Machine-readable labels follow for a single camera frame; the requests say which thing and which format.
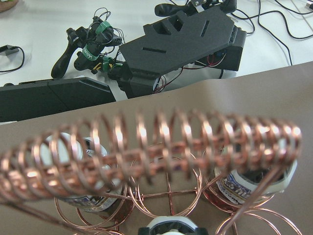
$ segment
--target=coiled handle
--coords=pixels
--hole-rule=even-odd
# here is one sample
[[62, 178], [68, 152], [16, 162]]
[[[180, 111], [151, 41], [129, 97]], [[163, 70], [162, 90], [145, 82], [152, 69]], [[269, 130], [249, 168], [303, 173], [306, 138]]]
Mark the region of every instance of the coiled handle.
[[[294, 124], [276, 119], [242, 117], [235, 114], [222, 115], [217, 112], [203, 114], [191, 111], [188, 114], [176, 110], [167, 121], [163, 112], [154, 119], [152, 143], [143, 115], [136, 116], [136, 133], [129, 135], [125, 117], [114, 118], [110, 127], [104, 115], [92, 121], [82, 120], [73, 125], [63, 125], [53, 132], [22, 143], [0, 156], [0, 203], [39, 200], [54, 196], [70, 195], [116, 195], [106, 193], [113, 187], [111, 180], [119, 178], [122, 183], [132, 185], [145, 176], [148, 182], [160, 171], [181, 170], [190, 177], [194, 168], [204, 169], [207, 174], [218, 167], [223, 174], [233, 169], [239, 171], [268, 168], [274, 165], [290, 165], [299, 155], [300, 129]], [[108, 142], [101, 142], [100, 126], [105, 126]], [[93, 139], [94, 157], [86, 154], [86, 143], [80, 130], [90, 130]], [[181, 140], [175, 140], [175, 127], [179, 126]], [[71, 137], [66, 140], [62, 132]], [[128, 148], [128, 136], [136, 136], [137, 147]], [[60, 162], [58, 141], [64, 142], [68, 160]], [[78, 144], [83, 149], [82, 159], [77, 157]], [[44, 165], [40, 147], [49, 147], [51, 165]], [[110, 147], [109, 155], [101, 155], [101, 144]], [[102, 181], [107, 188], [97, 188]]]

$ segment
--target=white surface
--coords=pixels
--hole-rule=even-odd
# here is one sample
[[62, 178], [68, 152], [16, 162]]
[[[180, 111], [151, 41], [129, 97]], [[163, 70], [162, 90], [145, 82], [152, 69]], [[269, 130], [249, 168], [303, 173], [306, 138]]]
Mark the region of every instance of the white surface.
[[[20, 0], [11, 10], [0, 13], [0, 46], [9, 44], [20, 46], [26, 53], [24, 66], [15, 72], [0, 74], [0, 86], [5, 83], [18, 84], [25, 81], [51, 79], [50, 73], [55, 62], [63, 54], [67, 47], [66, 30], [70, 27], [77, 29], [80, 26], [88, 27], [92, 21], [94, 11], [99, 7], [108, 8], [112, 14], [109, 22], [114, 27], [121, 28], [125, 34], [126, 42], [136, 39], [142, 35], [145, 24], [151, 24], [161, 18], [154, 15], [155, 5], [168, 2], [166, 0]], [[280, 2], [294, 10], [290, 0]], [[302, 12], [308, 12], [304, 0], [294, 0]], [[238, 9], [245, 11], [252, 16], [258, 12], [257, 0], [238, 0]], [[281, 10], [288, 20], [290, 31], [295, 36], [301, 37], [313, 33], [302, 16], [290, 13], [283, 9], [273, 0], [262, 0], [262, 12], [268, 10]], [[304, 16], [313, 25], [313, 14]], [[246, 43], [238, 72], [225, 71], [223, 78], [267, 71], [289, 65], [287, 51], [276, 42], [267, 32], [257, 25], [257, 19], [253, 19], [256, 25], [254, 34], [247, 36]], [[281, 16], [277, 13], [261, 16], [261, 23], [268, 27], [278, 36], [291, 50], [291, 57], [294, 64], [301, 64], [311, 61], [313, 58], [313, 39], [295, 40], [286, 32]], [[243, 30], [251, 31], [252, 27], [248, 21], [235, 23]], [[20, 54], [13, 54], [9, 57], [0, 57], [0, 70], [9, 69], [9, 66], [16, 67], [20, 64], [17, 57]], [[85, 75], [108, 83], [118, 100], [125, 99], [115, 81], [108, 81], [103, 74], [93, 75], [90, 71], [77, 71], [73, 67], [73, 61], [77, 58], [73, 55], [65, 78], [73, 78]], [[170, 73], [167, 80], [177, 74], [177, 71]], [[171, 84], [168, 89], [185, 86], [203, 79], [218, 78], [220, 70], [206, 68], [203, 70], [185, 70], [182, 76]]]

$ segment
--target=copper wire rack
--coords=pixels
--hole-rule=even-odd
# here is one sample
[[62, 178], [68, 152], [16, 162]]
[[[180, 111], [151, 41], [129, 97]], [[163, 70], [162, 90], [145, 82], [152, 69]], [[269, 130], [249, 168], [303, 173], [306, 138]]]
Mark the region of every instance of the copper wire rack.
[[[217, 228], [216, 234], [225, 234], [233, 227], [242, 215], [250, 215], [266, 222], [273, 230], [279, 230], [256, 211], [267, 211], [287, 222], [297, 234], [301, 232], [284, 216], [255, 205], [263, 191], [275, 181], [282, 172], [289, 167], [300, 154], [301, 131], [293, 123], [285, 120], [261, 117], [248, 117], [236, 114], [222, 115], [218, 112], [208, 114], [192, 110], [185, 113], [175, 110], [167, 119], [162, 111], [155, 114], [153, 130], [146, 128], [141, 112], [136, 114], [135, 133], [129, 133], [125, 116], [117, 114], [113, 125], [104, 115], [98, 115], [93, 120], [80, 120], [72, 125], [62, 125], [53, 131], [47, 131], [35, 138], [26, 140], [19, 146], [12, 148], [0, 156], [0, 203], [25, 212], [36, 218], [61, 226], [77, 234], [122, 234], [118, 226], [123, 223], [134, 207], [150, 217], [151, 213], [143, 204], [143, 198], [167, 195], [171, 215], [187, 216], [197, 205], [204, 193], [208, 198], [208, 190], [217, 198], [234, 210], [229, 211], [230, 218], [223, 221]], [[91, 148], [94, 156], [88, 157], [87, 146], [84, 141], [85, 133], [81, 133], [82, 126], [89, 130], [88, 136], [93, 140]], [[103, 143], [100, 126], [104, 127], [106, 143]], [[175, 127], [178, 126], [179, 138], [174, 137]], [[61, 133], [69, 133], [70, 139], [65, 139]], [[136, 138], [136, 146], [129, 148], [129, 137]], [[286, 146], [281, 149], [279, 141], [284, 139]], [[68, 161], [61, 162], [58, 153], [58, 141], [67, 147]], [[78, 143], [83, 149], [82, 159], [78, 158]], [[52, 164], [44, 165], [40, 147], [42, 144], [49, 148]], [[109, 155], [101, 154], [101, 144], [109, 147]], [[221, 171], [219, 177], [212, 178], [215, 168]], [[235, 206], [218, 195], [212, 188], [215, 183], [231, 170], [245, 172], [270, 168], [269, 173], [259, 183], [257, 189], [242, 206]], [[184, 172], [186, 178], [195, 177], [197, 185], [194, 189], [185, 191], [171, 191], [172, 175], [175, 171]], [[153, 184], [153, 178], [160, 172], [167, 177], [168, 192], [161, 194], [143, 195], [139, 190], [139, 180], [145, 178]], [[120, 185], [113, 185], [112, 179], [120, 179]], [[103, 182], [104, 187], [97, 188], [97, 182]], [[107, 190], [124, 187], [121, 195], [107, 193]], [[187, 209], [175, 213], [171, 206], [172, 195], [177, 193], [193, 193], [195, 199]], [[37, 211], [23, 202], [38, 201], [54, 197], [68, 197], [71, 195], [102, 195], [115, 197], [121, 204], [109, 217], [103, 217], [103, 222], [91, 224], [78, 214], [84, 225], [77, 225], [63, 215], [56, 200], [58, 213], [62, 220]], [[129, 203], [128, 214], [121, 220], [114, 216], [123, 204]]]

